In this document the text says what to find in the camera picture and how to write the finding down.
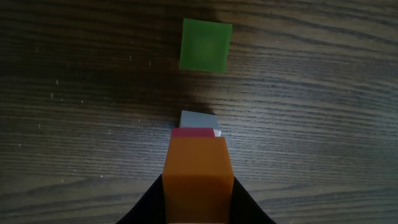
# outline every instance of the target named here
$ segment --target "orange cube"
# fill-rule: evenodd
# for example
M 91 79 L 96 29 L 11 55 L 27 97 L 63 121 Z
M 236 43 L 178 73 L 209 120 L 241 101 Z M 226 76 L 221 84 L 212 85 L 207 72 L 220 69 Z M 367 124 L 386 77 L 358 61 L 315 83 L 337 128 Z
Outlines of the orange cube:
M 234 174 L 225 138 L 171 138 L 162 180 L 167 223 L 229 223 Z

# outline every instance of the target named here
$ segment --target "wood grain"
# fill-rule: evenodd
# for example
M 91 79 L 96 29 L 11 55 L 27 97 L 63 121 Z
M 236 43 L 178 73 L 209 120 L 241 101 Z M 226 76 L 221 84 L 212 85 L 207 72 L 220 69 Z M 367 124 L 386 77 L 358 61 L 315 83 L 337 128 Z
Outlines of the wood grain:
M 182 18 L 233 24 L 181 71 Z M 115 223 L 181 110 L 277 223 L 398 222 L 398 2 L 0 1 L 1 223 Z

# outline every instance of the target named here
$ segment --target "green block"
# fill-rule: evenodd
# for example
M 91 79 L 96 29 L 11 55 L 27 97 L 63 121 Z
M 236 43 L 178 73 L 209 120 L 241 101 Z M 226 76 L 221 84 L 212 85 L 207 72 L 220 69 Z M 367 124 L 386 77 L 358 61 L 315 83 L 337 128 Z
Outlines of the green block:
M 232 24 L 184 19 L 180 69 L 225 72 Z

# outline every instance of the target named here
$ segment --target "wooden surface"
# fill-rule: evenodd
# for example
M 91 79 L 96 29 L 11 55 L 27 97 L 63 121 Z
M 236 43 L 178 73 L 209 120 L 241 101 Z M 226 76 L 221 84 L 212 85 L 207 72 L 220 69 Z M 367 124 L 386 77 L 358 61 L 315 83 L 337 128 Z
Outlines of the wooden surface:
M 183 17 L 226 73 L 178 69 Z M 0 1 L 0 222 L 116 222 L 183 109 L 277 223 L 398 223 L 396 0 Z

